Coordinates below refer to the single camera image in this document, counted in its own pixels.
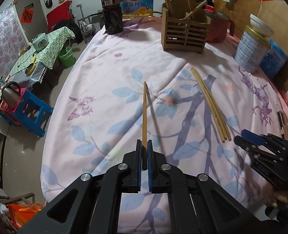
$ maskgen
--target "rice cooker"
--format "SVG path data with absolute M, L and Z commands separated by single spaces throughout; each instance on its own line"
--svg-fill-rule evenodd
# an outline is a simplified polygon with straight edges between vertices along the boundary
M 45 33 L 38 34 L 32 40 L 32 45 L 36 51 L 42 51 L 48 45 L 48 36 Z

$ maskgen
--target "green bucket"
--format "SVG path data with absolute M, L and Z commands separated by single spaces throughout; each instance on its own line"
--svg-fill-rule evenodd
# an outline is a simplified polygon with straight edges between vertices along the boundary
M 73 51 L 71 47 L 66 47 L 66 49 L 63 48 L 59 52 L 58 58 L 66 68 L 70 68 L 76 62 L 76 59 L 73 57 Z

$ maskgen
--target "tile floor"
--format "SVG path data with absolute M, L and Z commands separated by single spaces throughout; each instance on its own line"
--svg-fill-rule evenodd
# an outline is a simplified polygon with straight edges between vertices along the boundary
M 74 44 L 72 48 L 76 48 L 77 52 L 74 52 L 73 56 L 78 59 L 86 46 L 84 42 Z M 62 71 L 52 90 L 46 85 L 41 86 L 41 99 L 54 106 L 71 69 L 72 67 Z M 25 128 L 9 127 L 3 158 L 3 188 L 10 197 L 33 192 L 36 202 L 44 204 L 40 184 L 44 142 L 45 136 L 39 139 Z

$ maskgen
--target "floral curtain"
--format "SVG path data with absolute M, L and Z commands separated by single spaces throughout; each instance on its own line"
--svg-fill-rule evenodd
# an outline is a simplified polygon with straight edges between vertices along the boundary
M 15 8 L 10 6 L 0 13 L 0 76 L 7 77 L 26 40 L 16 19 Z

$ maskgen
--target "soy sauce bottle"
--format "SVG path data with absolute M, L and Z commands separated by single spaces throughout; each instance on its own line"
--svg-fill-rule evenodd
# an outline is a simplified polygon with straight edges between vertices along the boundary
M 101 0 L 103 18 L 107 34 L 115 34 L 123 31 L 122 11 L 120 0 Z

